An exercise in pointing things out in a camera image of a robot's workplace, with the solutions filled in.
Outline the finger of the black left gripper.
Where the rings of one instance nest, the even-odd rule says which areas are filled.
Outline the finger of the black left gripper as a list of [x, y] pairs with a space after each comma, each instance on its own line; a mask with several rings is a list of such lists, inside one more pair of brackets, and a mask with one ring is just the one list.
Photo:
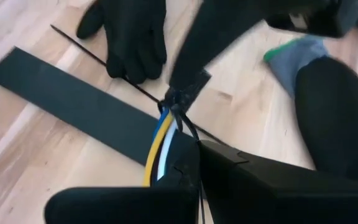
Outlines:
[[196, 75], [268, 13], [269, 0], [204, 0], [170, 75], [166, 104], [196, 85]]

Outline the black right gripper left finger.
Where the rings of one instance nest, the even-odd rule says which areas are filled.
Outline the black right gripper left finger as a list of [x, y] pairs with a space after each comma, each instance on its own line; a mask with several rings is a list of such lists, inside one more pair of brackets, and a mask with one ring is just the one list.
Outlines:
[[46, 203], [46, 224], [196, 224], [200, 145], [193, 143], [150, 187], [75, 187]]

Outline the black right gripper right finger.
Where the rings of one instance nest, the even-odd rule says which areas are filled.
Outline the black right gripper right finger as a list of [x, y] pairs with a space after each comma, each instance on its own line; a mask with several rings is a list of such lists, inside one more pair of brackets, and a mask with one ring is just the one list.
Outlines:
[[358, 224], [358, 182], [202, 141], [214, 224]]

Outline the black work glove grey cuff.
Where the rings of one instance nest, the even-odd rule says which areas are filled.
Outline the black work glove grey cuff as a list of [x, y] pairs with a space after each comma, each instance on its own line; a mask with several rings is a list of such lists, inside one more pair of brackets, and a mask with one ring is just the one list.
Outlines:
[[167, 61], [166, 12], [165, 0], [95, 0], [81, 18], [76, 36], [89, 39], [104, 28], [108, 75], [141, 84], [158, 79]]
[[310, 35], [270, 49], [263, 60], [295, 101], [316, 170], [358, 180], [358, 74]]

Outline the flat black duct cover strip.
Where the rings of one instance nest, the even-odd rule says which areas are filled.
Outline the flat black duct cover strip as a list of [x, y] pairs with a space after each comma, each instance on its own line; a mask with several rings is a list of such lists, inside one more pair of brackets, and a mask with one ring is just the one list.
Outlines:
[[157, 119], [43, 60], [14, 48], [0, 85], [145, 165]]

